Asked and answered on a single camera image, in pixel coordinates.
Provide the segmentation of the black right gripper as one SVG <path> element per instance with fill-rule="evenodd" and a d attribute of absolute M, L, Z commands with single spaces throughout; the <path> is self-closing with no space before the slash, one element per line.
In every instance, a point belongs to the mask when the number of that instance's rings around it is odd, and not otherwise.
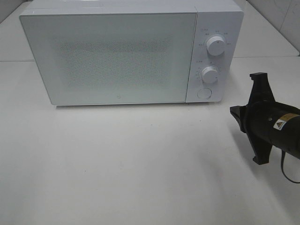
<path fill-rule="evenodd" d="M 255 154 L 253 161 L 263 165 L 269 163 L 272 147 L 279 147 L 276 141 L 270 138 L 273 117 L 279 105 L 275 101 L 267 73 L 252 73 L 250 78 L 253 87 L 248 104 L 231 106 L 230 114 L 238 122 L 240 130 L 247 134 Z"/>

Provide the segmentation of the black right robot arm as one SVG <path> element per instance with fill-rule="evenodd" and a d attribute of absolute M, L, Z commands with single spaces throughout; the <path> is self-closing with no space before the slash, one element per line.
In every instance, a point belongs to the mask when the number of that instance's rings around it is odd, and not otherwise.
<path fill-rule="evenodd" d="M 299 158 L 300 110 L 275 100 L 267 73 L 253 73 L 250 78 L 253 87 L 248 103 L 230 107 L 230 113 L 250 141 L 253 161 L 267 164 L 273 146 Z"/>

